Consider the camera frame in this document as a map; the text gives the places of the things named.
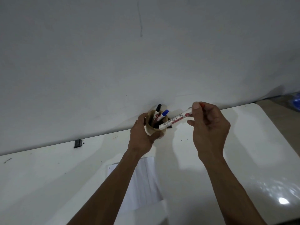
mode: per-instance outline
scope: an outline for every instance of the left hand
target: left hand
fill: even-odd
[[[146,133],[144,127],[144,118],[146,115],[147,113],[141,114],[130,130],[128,150],[138,153],[140,157],[149,152],[153,142],[163,135],[161,131],[156,131],[151,136]]]

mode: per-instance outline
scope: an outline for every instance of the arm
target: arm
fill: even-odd
[[[230,123],[215,105],[194,102],[193,141],[207,169],[226,225],[266,225],[245,189],[228,167],[223,148]]]
[[[146,114],[141,114],[131,128],[128,149],[117,167],[68,225],[114,224],[137,163],[162,134],[158,131],[151,136],[147,135],[144,129]]]

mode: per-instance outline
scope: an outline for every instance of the fingernail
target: fingernail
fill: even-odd
[[[200,108],[199,102],[193,102],[193,109],[198,109]]]

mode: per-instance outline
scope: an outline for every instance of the white table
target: white table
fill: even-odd
[[[222,110],[231,123],[224,156],[268,224],[300,217],[300,159],[263,110]],[[176,123],[145,155],[155,156],[164,200],[116,224],[224,224],[192,127]],[[129,130],[0,156],[0,223],[66,224],[119,162]]]

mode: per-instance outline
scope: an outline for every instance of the brown cylindrical holder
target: brown cylindrical holder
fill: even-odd
[[[163,132],[163,135],[165,135],[167,129],[160,130],[158,128],[158,126],[160,124],[163,124],[164,122],[168,121],[168,116],[166,115],[162,120],[160,120],[158,123],[156,123],[155,127],[157,127],[157,128],[153,128],[152,126],[150,126],[149,121],[150,120],[152,121],[154,112],[155,112],[155,110],[152,110],[152,111],[149,111],[147,113],[147,116],[146,116],[146,126],[145,126],[146,133],[148,135],[152,135],[156,131],[161,131],[161,132]]]

